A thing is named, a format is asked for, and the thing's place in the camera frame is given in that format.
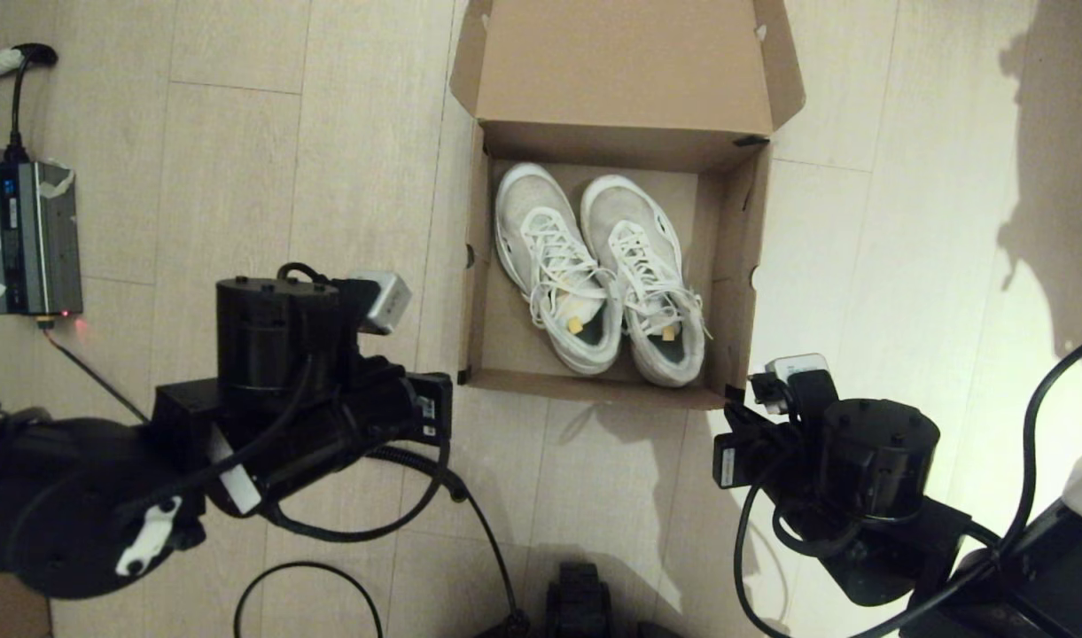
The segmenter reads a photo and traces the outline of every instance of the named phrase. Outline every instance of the wooden floor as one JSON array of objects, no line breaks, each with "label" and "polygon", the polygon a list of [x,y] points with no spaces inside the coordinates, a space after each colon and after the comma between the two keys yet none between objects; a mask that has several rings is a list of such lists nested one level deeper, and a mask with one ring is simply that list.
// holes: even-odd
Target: wooden floor
[{"label": "wooden floor", "polygon": [[[1082,341],[1082,0],[787,0],[808,106],[776,137],[752,365],[828,356],[842,396],[893,397],[942,428],[929,493],[1003,532],[1019,428]],[[289,258],[399,271],[407,319],[373,351],[452,371],[472,122],[448,94],[463,0],[0,0],[0,44],[62,62],[26,81],[31,149],[79,171],[87,315],[57,335],[149,407],[212,375],[213,280]],[[8,99],[0,85],[0,105]],[[128,420],[0,318],[0,399]],[[454,468],[536,621],[562,558],[597,562],[624,622],[754,636],[731,588],[742,493],[710,479],[718,413],[590,407],[460,388]],[[1038,508],[1082,452],[1082,365],[1042,413]],[[409,506],[422,477],[364,462],[287,505],[344,529]],[[780,547],[758,505],[747,584],[797,636],[892,609],[845,601]],[[469,638],[504,615],[480,528],[439,497],[403,532],[341,546],[211,513],[209,541],[118,594],[54,602],[58,638],[229,635],[265,567],[361,579],[395,638]],[[369,636],[328,576],[258,590],[246,636]]]}]

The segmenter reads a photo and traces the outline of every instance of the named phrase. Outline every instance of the shoe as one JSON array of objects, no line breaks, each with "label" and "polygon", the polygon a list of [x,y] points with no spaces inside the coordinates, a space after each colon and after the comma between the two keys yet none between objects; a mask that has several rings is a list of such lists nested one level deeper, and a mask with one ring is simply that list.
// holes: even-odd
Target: shoe
[{"label": "shoe", "polygon": [[584,245],[564,190],[540,165],[519,163],[497,187],[494,211],[497,255],[532,322],[573,371],[606,371],[622,336],[619,288]]},{"label": "shoe", "polygon": [[584,191],[580,226],[593,257],[619,279],[638,372],[665,387],[696,380],[707,350],[702,300],[683,282],[683,250],[662,208],[629,178],[608,174]]}]

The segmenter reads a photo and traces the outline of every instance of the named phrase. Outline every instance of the shoelace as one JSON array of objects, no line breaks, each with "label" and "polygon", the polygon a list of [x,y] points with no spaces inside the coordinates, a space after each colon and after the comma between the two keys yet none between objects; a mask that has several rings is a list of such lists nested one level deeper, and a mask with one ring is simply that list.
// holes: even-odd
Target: shoelace
[{"label": "shoelace", "polygon": [[[560,315],[560,309],[573,295],[586,298],[608,298],[608,291],[595,278],[615,279],[615,275],[589,254],[583,243],[575,241],[572,234],[556,222],[556,212],[543,221],[524,228],[522,234],[532,247],[532,267],[537,285],[529,295],[532,323],[547,328],[547,316]],[[545,309],[547,300],[549,308]]]},{"label": "shoelace", "polygon": [[662,334],[665,327],[673,327],[683,320],[678,310],[682,300],[686,310],[702,311],[702,298],[686,288],[668,265],[647,242],[646,232],[638,227],[620,229],[618,238],[610,241],[618,251],[620,270],[629,279],[629,290],[623,304],[638,315],[638,329],[644,335]]}]

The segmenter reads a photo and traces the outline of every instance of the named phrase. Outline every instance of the cardboard box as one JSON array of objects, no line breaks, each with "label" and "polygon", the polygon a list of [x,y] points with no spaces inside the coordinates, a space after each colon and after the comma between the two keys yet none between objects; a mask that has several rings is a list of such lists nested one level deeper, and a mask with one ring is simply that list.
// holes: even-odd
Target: cardboard box
[{"label": "cardboard box", "polygon": [[48,599],[0,573],[0,638],[47,638],[52,635]]},{"label": "cardboard box", "polygon": [[[747,380],[771,152],[804,105],[781,0],[472,0],[451,91],[475,127],[459,383],[554,399],[714,409]],[[629,343],[598,376],[560,363],[492,250],[492,192],[544,164],[577,208],[621,173],[657,199],[702,295],[708,341],[691,386],[643,381]]]}]

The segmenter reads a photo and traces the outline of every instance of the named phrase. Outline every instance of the box lid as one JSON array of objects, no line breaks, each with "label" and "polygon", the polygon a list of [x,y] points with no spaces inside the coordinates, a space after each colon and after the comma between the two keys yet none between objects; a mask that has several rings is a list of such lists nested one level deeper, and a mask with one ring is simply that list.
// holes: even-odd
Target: box lid
[{"label": "box lid", "polygon": [[480,121],[762,136],[805,101],[781,0],[471,0],[451,90]]}]

